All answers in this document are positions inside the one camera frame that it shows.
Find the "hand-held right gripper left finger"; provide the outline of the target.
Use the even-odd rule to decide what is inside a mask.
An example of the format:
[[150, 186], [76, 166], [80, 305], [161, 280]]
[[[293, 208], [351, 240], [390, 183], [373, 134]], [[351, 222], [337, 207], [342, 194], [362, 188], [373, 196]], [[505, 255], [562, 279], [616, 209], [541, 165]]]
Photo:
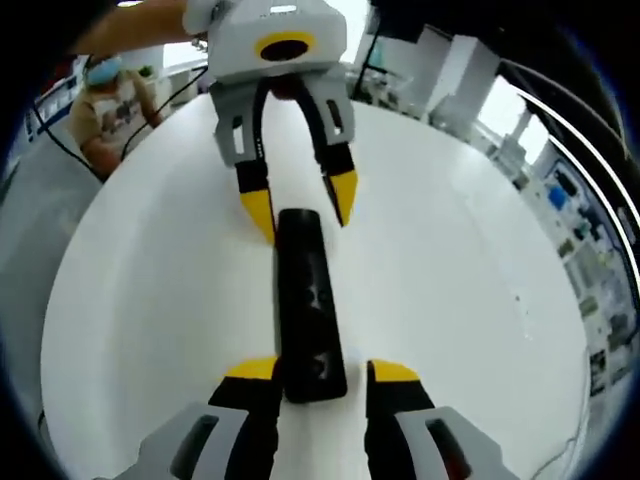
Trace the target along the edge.
[[281, 373], [275, 356], [230, 368], [206, 403], [192, 403], [140, 443], [119, 479], [268, 479], [278, 449]]

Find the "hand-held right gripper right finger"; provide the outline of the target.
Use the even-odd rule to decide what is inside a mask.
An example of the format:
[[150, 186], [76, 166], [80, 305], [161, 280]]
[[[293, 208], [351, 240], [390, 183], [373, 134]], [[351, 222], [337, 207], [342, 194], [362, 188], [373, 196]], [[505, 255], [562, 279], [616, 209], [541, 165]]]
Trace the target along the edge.
[[455, 409], [437, 407], [418, 374], [367, 362], [364, 449], [373, 479], [515, 479], [499, 444]]

